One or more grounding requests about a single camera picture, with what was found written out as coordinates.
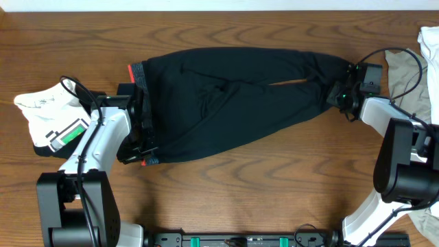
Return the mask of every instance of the black cable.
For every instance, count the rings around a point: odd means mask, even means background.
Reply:
[[[82,102],[84,102],[84,103],[87,103],[87,104],[89,104],[89,105],[91,105],[91,103],[93,103],[93,102],[89,102],[89,101],[86,101],[86,100],[81,99],[80,97],[78,97],[78,95],[77,95],[76,93],[72,92],[72,91],[71,91],[71,90],[70,90],[70,89],[64,84],[64,82],[63,82],[64,79],[71,80],[72,78],[70,78],[70,77],[68,77],[68,76],[65,76],[65,75],[61,76],[61,78],[60,78],[61,86],[62,86],[62,87],[68,92],[68,93],[70,93],[70,94],[73,95],[75,98],[77,98],[78,100],[80,100],[80,101],[82,101]]]
[[[296,231],[294,232],[294,241],[295,241],[296,244],[298,244],[300,247],[306,247],[306,246],[304,246],[303,244],[301,244],[301,243],[297,240],[297,233],[298,233],[298,231],[299,231],[302,227],[304,227],[304,226],[310,226],[310,227],[312,227],[312,228],[314,228],[314,229],[317,230],[317,228],[316,228],[315,226],[311,225],[311,224],[303,224],[303,225],[299,226],[299,227],[296,229]]]
[[[409,83],[412,81],[412,79],[413,79],[415,76],[417,76],[418,74],[419,74],[419,71],[418,71],[418,73],[414,74],[414,75],[409,79],[409,81],[408,81],[407,84],[405,85],[404,92],[407,90],[407,87],[409,86]],[[399,102],[399,106],[401,106],[401,104],[403,104],[403,100],[404,100],[404,97],[402,96],[401,101]]]
[[[407,90],[406,92],[401,93],[400,95],[397,95],[397,96],[393,97],[391,99],[391,101],[393,102],[394,100],[398,99],[399,97],[402,97],[402,96],[407,95],[408,93],[412,92],[419,85],[420,80],[421,80],[421,78],[423,76],[423,67],[420,64],[420,60],[418,59],[418,57],[416,57],[416,55],[413,52],[409,51],[408,49],[404,49],[404,48],[400,48],[400,47],[387,47],[387,48],[383,48],[383,49],[378,49],[378,50],[372,52],[371,54],[365,56],[359,62],[363,62],[366,59],[368,59],[369,57],[371,57],[371,56],[373,56],[373,55],[375,55],[375,54],[377,54],[379,52],[387,51],[387,50],[397,50],[397,51],[407,52],[409,55],[411,55],[415,59],[416,63],[418,64],[418,67],[419,67],[419,76],[418,76],[418,80],[416,81],[415,85],[411,89]]]
[[[84,166],[84,162],[85,162],[85,156],[86,156],[87,149],[88,149],[89,145],[91,144],[91,141],[93,140],[93,138],[97,134],[97,131],[101,127],[104,117],[102,115],[102,110],[99,107],[99,104],[97,103],[97,100],[96,100],[95,96],[93,96],[93,94],[84,85],[82,85],[77,80],[75,80],[73,78],[70,78],[68,76],[65,76],[65,75],[61,76],[61,78],[60,78],[60,83],[64,87],[64,89],[66,89],[68,92],[70,92],[70,94],[72,94],[73,96],[77,97],[78,99],[79,99],[79,97],[75,93],[71,92],[64,85],[64,83],[62,81],[63,79],[69,79],[70,81],[74,82],[76,84],[76,86],[79,86],[82,90],[84,90],[85,93],[90,97],[92,102],[95,103],[97,111],[99,113],[99,119],[97,120],[96,128],[91,133],[90,138],[88,138],[87,142],[84,145],[84,149],[82,149],[81,155],[79,155],[79,157],[78,157],[78,171],[77,171],[77,173],[78,173],[77,174],[78,191],[79,191],[79,194],[80,194],[80,200],[81,200],[81,203],[82,203],[82,207],[84,208],[85,220],[87,222],[88,231],[90,233],[90,237],[91,237],[93,246],[94,247],[99,247],[99,244],[97,242],[97,238],[96,238],[96,235],[95,235],[95,231],[93,229],[93,223],[91,222],[90,211],[88,210],[88,206],[87,206],[87,203],[86,203],[86,197],[84,195],[85,191],[84,191],[84,188],[82,186],[82,170],[83,170],[83,166]]]
[[[237,239],[225,239],[224,243],[230,247],[242,247],[242,243]]]

